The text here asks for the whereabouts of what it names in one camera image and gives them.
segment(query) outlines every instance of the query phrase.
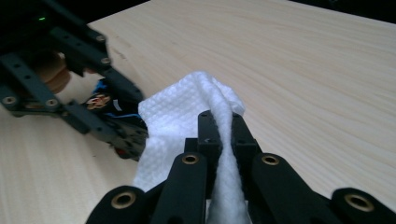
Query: white cloth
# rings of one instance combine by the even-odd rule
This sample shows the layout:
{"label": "white cloth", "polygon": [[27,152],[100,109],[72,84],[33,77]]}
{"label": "white cloth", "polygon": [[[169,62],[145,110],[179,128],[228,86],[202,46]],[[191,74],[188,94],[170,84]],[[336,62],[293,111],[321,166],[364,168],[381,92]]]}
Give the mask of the white cloth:
{"label": "white cloth", "polygon": [[133,186],[148,191],[167,178],[175,157],[183,153],[185,138],[198,135],[198,115],[209,109],[219,127],[223,150],[206,222],[249,223],[231,148],[233,112],[242,116],[245,107],[230,87],[203,71],[185,76],[139,104],[149,138]]}

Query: wooden table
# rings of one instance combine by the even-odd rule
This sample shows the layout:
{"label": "wooden table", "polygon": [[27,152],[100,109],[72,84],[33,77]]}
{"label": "wooden table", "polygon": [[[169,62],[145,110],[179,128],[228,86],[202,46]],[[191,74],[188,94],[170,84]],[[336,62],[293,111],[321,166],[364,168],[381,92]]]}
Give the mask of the wooden table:
{"label": "wooden table", "polygon": [[[151,0],[91,24],[146,97],[195,70],[232,87],[262,149],[316,192],[396,210],[396,25],[283,0]],[[60,94],[85,100],[98,77]],[[136,162],[59,119],[0,109],[0,223],[84,223]]]}

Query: robotic arm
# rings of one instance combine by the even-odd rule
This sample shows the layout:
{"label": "robotic arm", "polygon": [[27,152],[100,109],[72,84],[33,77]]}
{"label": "robotic arm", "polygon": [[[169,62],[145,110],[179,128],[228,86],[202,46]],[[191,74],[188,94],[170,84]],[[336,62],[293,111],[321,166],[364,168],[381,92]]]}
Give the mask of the robotic arm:
{"label": "robotic arm", "polygon": [[[6,1],[0,10],[3,107],[15,117],[61,118],[80,133],[109,143],[121,158],[138,161],[148,136],[137,114],[143,94],[111,66],[106,37],[53,0]],[[101,75],[95,95],[85,104],[63,104],[31,67],[35,55],[45,50],[61,52],[67,68],[82,77],[85,68]]]}

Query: white tissue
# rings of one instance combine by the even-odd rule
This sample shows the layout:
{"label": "white tissue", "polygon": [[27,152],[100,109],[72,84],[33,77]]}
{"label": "white tissue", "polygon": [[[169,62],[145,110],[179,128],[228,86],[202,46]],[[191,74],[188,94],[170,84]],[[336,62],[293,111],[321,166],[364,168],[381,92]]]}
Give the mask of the white tissue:
{"label": "white tissue", "polygon": [[163,182],[187,137],[197,137],[197,117],[211,110],[223,144],[207,223],[250,223],[241,180],[231,148],[233,112],[245,107],[234,91],[206,72],[191,73],[139,104],[148,126],[146,149],[133,186],[148,191]]}

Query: light wood surface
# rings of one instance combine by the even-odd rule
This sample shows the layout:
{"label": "light wood surface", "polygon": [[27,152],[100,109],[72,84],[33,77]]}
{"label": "light wood surface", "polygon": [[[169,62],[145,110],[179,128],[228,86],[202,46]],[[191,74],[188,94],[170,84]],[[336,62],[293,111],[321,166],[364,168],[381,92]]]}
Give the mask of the light wood surface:
{"label": "light wood surface", "polygon": [[[316,192],[364,190],[396,210],[396,25],[270,0],[151,0],[95,21],[146,94],[195,70],[232,87],[263,151]],[[96,75],[60,94],[80,101]],[[136,162],[59,119],[0,109],[0,223],[84,223]]]}

